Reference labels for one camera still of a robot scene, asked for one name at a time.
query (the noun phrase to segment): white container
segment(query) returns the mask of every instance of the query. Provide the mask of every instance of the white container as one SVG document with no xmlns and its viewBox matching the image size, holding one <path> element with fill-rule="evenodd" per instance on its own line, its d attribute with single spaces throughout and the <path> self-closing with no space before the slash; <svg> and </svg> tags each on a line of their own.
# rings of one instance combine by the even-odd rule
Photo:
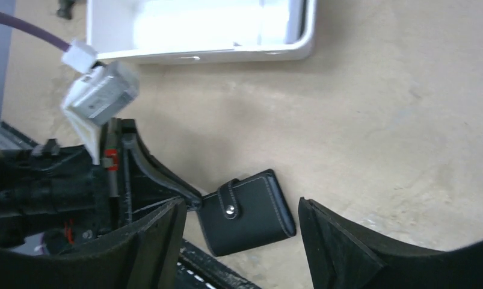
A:
<svg viewBox="0 0 483 289">
<path fill-rule="evenodd" d="M 189 64 L 297 60 L 313 47 L 317 0 L 88 0 L 100 60 Z"/>
</svg>

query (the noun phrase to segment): black leather wallet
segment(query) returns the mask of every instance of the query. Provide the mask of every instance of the black leather wallet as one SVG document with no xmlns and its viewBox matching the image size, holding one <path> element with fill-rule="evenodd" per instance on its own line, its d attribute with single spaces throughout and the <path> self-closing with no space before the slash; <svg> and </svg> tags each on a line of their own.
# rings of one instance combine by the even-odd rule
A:
<svg viewBox="0 0 483 289">
<path fill-rule="evenodd" d="M 203 198 L 197 211 L 209 250 L 224 256 L 296 235 L 273 170 L 233 179 Z"/>
</svg>

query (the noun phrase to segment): cable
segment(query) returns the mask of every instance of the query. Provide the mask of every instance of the cable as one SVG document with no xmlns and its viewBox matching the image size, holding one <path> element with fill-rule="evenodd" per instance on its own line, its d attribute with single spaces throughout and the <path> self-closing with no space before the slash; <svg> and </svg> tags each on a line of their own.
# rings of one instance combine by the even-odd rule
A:
<svg viewBox="0 0 483 289">
<path fill-rule="evenodd" d="M 36 36 L 37 38 L 54 45 L 62 51 L 67 51 L 69 48 L 69 44 L 67 42 L 51 34 L 50 32 L 30 24 L 29 22 L 23 21 L 22 19 L 7 15 L 2 12 L 0 12 L 0 24 L 21 30 L 32 36 Z"/>
</svg>

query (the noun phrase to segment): dark object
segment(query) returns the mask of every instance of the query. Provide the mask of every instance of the dark object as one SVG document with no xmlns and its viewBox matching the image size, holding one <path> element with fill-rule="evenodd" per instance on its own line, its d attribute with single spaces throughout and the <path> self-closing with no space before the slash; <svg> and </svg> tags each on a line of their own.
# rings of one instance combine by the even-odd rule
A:
<svg viewBox="0 0 483 289">
<path fill-rule="evenodd" d="M 204 197 L 198 211 L 209 250 L 224 256 L 296 235 L 273 170 L 234 179 Z"/>
<path fill-rule="evenodd" d="M 65 224 L 91 231 L 88 236 L 104 235 L 176 196 L 188 210 L 200 208 L 200 193 L 149 154 L 134 120 L 110 121 L 101 143 L 103 166 L 92 165 L 85 147 L 61 148 L 55 140 L 0 151 L 1 247 Z M 70 241 L 90 241 L 81 236 Z"/>
<path fill-rule="evenodd" d="M 260 289 L 186 240 L 177 264 L 176 289 Z"/>
<path fill-rule="evenodd" d="M 57 16 L 67 20 L 73 19 L 71 11 L 75 2 L 76 0 L 59 0 L 59 10 L 57 10 Z"/>
<path fill-rule="evenodd" d="M 483 241 L 442 252 L 381 235 L 300 199 L 314 288 L 483 288 Z"/>
<path fill-rule="evenodd" d="M 183 201 L 171 200 L 65 255 L 0 249 L 0 288 L 174 288 L 185 218 Z"/>
</svg>

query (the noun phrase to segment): purple cable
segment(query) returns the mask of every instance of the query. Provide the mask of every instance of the purple cable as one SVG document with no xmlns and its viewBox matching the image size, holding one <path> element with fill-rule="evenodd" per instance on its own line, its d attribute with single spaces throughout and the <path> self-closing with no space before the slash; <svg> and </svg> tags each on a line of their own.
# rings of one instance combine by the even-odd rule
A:
<svg viewBox="0 0 483 289">
<path fill-rule="evenodd" d="M 16 28 L 32 36 L 36 36 L 37 38 L 54 45 L 62 51 L 67 51 L 69 48 L 69 44 L 67 42 L 51 34 L 50 32 L 32 25 L 29 22 L 23 21 L 22 19 L 4 14 L 2 12 L 0 12 L 0 24 Z"/>
</svg>

